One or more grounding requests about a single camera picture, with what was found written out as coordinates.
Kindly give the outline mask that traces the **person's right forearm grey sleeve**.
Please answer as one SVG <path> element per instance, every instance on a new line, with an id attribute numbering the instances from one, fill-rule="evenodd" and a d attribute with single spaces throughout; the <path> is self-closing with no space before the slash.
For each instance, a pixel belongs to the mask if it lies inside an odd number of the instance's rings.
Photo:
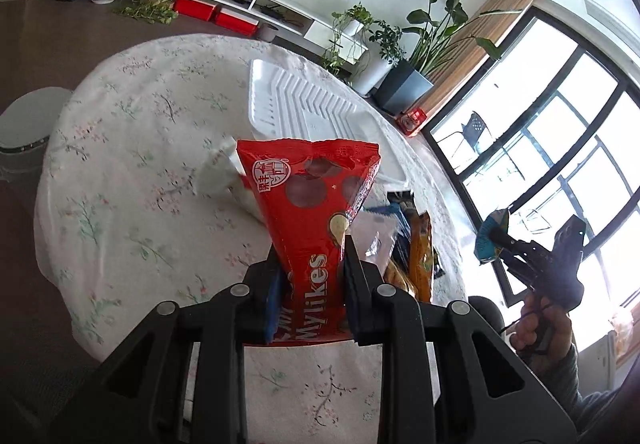
<path id="1" fill-rule="evenodd" d="M 574 344 L 567 354 L 544 372 L 536 372 L 570 420 L 583 443 L 639 442 L 639 360 L 615 390 L 579 391 L 578 354 Z"/>

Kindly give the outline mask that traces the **person's right hand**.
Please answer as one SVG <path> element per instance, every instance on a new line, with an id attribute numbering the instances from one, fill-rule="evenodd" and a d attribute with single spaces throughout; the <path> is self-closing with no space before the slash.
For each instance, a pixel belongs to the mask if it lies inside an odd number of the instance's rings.
<path id="1" fill-rule="evenodd" d="M 572 341 L 567 312 L 546 297 L 529 294 L 510 335 L 512 348 L 521 356 L 529 354 L 539 363 L 551 365 L 566 357 Z"/>

